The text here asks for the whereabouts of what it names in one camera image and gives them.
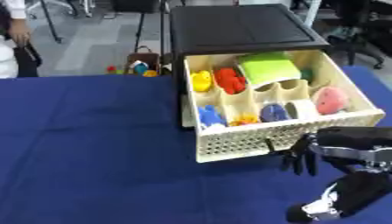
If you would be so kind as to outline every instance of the yellow toy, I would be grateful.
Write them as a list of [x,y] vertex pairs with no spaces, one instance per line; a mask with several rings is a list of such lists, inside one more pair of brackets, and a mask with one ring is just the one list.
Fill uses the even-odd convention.
[[208,71],[192,73],[193,90],[196,92],[207,92],[213,85],[213,77]]
[[157,71],[154,71],[154,70],[147,70],[144,72],[143,76],[144,77],[157,77],[158,73],[157,73]]
[[242,114],[238,115],[230,124],[229,126],[242,126],[249,123],[258,123],[258,118],[256,115],[252,114]]

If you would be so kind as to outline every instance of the pink ball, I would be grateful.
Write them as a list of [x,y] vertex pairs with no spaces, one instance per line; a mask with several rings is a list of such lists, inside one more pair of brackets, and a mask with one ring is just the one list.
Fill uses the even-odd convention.
[[321,115],[335,114],[348,104],[348,96],[337,87],[322,87],[315,97],[316,108]]

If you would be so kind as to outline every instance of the blue tablecloth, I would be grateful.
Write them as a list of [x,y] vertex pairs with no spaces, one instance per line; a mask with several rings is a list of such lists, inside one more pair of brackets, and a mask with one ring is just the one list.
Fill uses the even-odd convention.
[[[368,70],[345,70],[392,113]],[[170,77],[1,80],[0,223],[280,224],[342,175],[321,164],[316,178],[298,177],[271,156],[197,164],[174,98]],[[336,223],[392,223],[391,203]]]

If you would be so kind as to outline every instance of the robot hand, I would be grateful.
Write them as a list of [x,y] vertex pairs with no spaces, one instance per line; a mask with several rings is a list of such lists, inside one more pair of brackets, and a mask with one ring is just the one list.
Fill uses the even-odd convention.
[[320,199],[290,207],[286,219],[311,223],[346,218],[390,193],[391,186],[386,172],[357,171],[331,183]]
[[[282,168],[293,166],[299,175],[304,158],[314,176],[317,155],[348,175],[331,183],[321,199],[292,206],[287,213],[289,222],[345,218],[391,192],[392,129],[334,127],[304,135],[285,153]],[[363,165],[364,169],[356,171],[349,165]]]

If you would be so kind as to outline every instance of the beige drawer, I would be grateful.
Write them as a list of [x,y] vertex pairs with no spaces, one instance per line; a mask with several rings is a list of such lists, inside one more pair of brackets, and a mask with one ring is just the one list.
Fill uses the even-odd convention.
[[[286,81],[271,84],[255,91],[249,87],[236,95],[226,94],[217,85],[207,93],[193,91],[190,73],[217,67],[233,66],[235,54],[197,55],[185,58],[185,76],[197,133],[196,159],[200,163],[232,158],[244,158],[269,153],[264,142],[268,138],[276,150],[287,150],[304,133],[330,126],[374,126],[384,112],[375,105],[350,81],[338,66],[321,51],[287,52],[299,68],[312,69],[315,78],[309,86],[307,81]],[[309,98],[309,95],[323,86],[342,88],[350,98],[346,113],[321,115],[309,120],[292,119],[281,122],[260,122],[225,129],[202,129],[197,107],[214,105],[230,122],[240,113],[259,114],[265,99],[269,102],[285,102]]]

